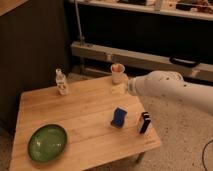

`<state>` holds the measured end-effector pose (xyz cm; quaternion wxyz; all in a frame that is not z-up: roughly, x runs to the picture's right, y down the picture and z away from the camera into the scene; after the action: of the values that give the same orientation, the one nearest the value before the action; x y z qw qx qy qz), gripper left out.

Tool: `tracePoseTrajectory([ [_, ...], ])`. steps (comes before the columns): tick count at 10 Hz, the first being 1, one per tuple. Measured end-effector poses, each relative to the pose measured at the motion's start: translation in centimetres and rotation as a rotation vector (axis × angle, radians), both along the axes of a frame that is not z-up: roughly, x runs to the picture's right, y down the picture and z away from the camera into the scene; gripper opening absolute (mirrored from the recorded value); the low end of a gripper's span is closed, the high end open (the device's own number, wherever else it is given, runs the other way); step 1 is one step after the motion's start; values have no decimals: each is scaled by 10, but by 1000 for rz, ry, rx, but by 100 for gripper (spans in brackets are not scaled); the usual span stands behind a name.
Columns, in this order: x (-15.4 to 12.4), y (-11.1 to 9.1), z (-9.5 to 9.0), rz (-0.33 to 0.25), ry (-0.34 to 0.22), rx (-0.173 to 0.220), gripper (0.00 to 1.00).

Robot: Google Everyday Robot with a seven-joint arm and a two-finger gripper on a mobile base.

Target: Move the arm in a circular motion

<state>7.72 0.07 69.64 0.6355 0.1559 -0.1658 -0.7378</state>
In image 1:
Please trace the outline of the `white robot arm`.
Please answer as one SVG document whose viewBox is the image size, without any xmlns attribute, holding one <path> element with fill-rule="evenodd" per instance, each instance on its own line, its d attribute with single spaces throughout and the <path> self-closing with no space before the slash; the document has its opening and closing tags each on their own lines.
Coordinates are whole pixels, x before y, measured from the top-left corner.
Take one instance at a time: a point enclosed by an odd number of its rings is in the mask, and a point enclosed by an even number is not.
<svg viewBox="0 0 213 171">
<path fill-rule="evenodd" d="M 178 72 L 153 71 L 115 85 L 111 88 L 111 92 L 181 101 L 213 116 L 213 86 L 186 82 Z"/>
</svg>

